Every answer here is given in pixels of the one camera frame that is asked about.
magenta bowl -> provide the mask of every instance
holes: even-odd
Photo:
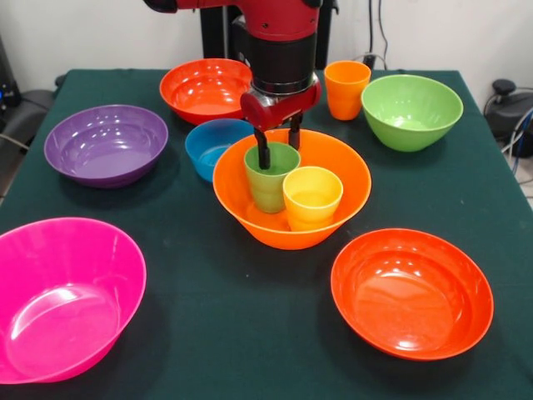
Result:
[[[62,217],[0,236],[0,384],[84,373],[111,350],[147,281],[141,250],[104,222]]]
[[[47,136],[44,155],[59,173],[94,188],[121,188],[148,173],[168,128],[145,108],[109,105],[78,112]]]

plastic bowl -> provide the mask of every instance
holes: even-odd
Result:
[[[266,132],[270,142],[288,143],[288,129]],[[333,223],[327,227],[292,232],[286,211],[277,214],[260,212],[250,194],[244,155],[255,145],[250,136],[228,148],[215,166],[213,186],[222,206],[259,242],[282,250],[310,248],[324,241],[365,205],[371,191],[368,166],[350,146],[324,133],[301,130],[301,165],[316,165],[335,173],[344,185],[344,194]]]
[[[357,237],[331,270],[335,304],[371,345],[430,361],[473,348],[494,315],[491,287],[459,248],[430,234],[383,229]]]
[[[377,138],[400,152],[416,152],[444,137],[463,113],[461,98],[427,77],[391,75],[371,82],[361,95]]]
[[[48,163],[94,188],[121,188],[140,179],[167,145],[164,121],[145,108],[109,105],[73,114],[44,143]]]
[[[220,118],[242,118],[241,95],[250,88],[252,70],[226,58],[187,62],[168,72],[159,87],[165,103],[194,125]]]
[[[0,384],[49,383],[98,363],[147,280],[139,247],[92,219],[34,222],[0,236]]]
[[[235,142],[253,135],[253,126],[240,119],[218,119],[192,129],[185,150],[198,175],[213,182],[213,171],[220,156]]]

purple bowl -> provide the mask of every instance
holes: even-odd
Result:
[[[121,188],[155,165],[168,128],[145,108],[89,108],[61,121],[44,143],[44,156],[59,173],[93,188]]]

pink bowl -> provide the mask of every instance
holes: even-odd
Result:
[[[64,217],[0,236],[0,384],[72,378],[112,348],[141,303],[141,250],[104,222]]]

yellow cup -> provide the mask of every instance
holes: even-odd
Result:
[[[342,181],[322,167],[300,167],[283,181],[283,199],[292,231],[312,231],[333,223],[343,193]]]
[[[327,105],[334,118],[350,121],[357,117],[361,94],[371,75],[371,69],[357,61],[337,61],[326,67]]]

